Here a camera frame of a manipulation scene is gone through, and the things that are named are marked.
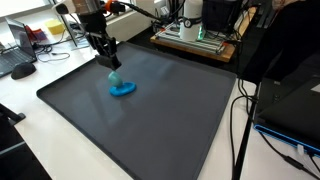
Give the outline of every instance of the gray mat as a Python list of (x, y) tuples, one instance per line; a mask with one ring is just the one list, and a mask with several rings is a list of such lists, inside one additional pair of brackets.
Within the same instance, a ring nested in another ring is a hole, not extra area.
[(117, 55), (134, 93), (112, 97), (111, 70), (92, 60), (38, 97), (134, 179), (197, 179), (236, 75), (129, 43)]

